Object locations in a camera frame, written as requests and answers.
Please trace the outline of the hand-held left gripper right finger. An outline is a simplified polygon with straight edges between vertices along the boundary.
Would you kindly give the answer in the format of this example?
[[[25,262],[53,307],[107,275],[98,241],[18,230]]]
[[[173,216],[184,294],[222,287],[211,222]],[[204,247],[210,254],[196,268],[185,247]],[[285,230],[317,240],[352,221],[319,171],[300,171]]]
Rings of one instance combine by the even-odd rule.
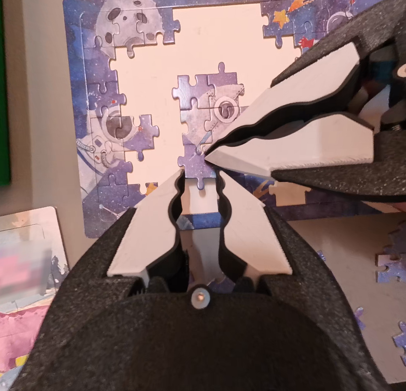
[[[264,204],[223,171],[217,172],[216,190],[223,220],[218,260],[226,277],[257,283],[263,275],[291,275]]]

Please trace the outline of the blue puzzle pieces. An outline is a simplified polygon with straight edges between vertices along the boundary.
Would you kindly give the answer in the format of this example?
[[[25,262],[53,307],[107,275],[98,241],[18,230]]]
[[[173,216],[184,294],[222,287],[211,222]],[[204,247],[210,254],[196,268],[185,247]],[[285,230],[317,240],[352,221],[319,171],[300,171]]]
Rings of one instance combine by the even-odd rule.
[[[368,349],[390,383],[405,381],[405,233],[373,254],[327,243],[317,254],[342,287]]]

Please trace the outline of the blue starry jigsaw piece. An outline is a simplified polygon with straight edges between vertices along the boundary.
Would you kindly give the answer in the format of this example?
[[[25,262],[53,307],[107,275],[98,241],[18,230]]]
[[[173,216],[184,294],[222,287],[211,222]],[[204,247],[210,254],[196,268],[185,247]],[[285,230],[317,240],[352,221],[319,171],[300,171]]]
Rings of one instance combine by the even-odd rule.
[[[216,172],[205,162],[205,155],[199,155],[195,145],[185,145],[184,156],[178,157],[178,165],[185,168],[185,177],[197,179],[197,188],[205,188],[204,179],[216,178]]]

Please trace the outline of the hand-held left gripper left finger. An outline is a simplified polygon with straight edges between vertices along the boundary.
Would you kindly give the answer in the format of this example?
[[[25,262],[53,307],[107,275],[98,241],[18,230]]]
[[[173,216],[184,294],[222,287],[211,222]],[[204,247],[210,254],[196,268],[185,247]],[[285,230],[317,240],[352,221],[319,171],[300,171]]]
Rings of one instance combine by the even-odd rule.
[[[185,254],[176,224],[184,189],[184,170],[178,170],[135,206],[108,277],[140,277],[147,286],[155,276],[171,282],[185,274]]]

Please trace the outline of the green storage box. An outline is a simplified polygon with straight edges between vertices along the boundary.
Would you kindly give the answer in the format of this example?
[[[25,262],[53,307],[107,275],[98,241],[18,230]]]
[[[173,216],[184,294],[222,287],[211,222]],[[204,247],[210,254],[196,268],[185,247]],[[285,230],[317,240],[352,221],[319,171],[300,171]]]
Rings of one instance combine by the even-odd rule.
[[[0,185],[11,183],[3,0],[0,0]]]

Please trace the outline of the pink octopus puzzle board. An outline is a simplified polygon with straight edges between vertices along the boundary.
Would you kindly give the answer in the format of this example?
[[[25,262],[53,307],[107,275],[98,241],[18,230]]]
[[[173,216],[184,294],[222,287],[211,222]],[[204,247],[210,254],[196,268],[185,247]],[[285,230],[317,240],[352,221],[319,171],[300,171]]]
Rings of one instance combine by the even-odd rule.
[[[25,363],[68,272],[54,207],[1,216],[1,390],[10,387]]]

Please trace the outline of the grey desk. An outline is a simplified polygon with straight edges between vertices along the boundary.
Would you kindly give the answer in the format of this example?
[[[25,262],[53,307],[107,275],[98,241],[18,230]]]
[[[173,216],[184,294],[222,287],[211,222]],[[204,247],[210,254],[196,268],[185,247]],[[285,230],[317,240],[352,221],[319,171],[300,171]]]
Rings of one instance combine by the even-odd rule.
[[[58,212],[72,268],[94,239],[84,234],[63,0],[3,0],[12,184],[1,215],[46,206]],[[363,336],[389,383],[405,381],[403,349],[392,336],[405,322],[405,283],[376,282],[376,254],[405,213],[290,221],[326,264],[352,309],[363,307]]]

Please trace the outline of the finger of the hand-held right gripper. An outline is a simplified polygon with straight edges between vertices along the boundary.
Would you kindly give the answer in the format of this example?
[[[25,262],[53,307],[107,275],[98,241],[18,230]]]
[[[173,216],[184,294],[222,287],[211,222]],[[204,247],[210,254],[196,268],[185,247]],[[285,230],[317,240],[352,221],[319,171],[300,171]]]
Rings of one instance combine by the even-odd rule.
[[[355,92],[360,60],[356,45],[350,42],[266,89],[205,153],[265,137],[294,120],[343,110]]]
[[[252,138],[238,146],[220,146],[205,160],[218,167],[262,178],[274,170],[372,163],[373,129],[350,114],[311,120],[290,135]]]

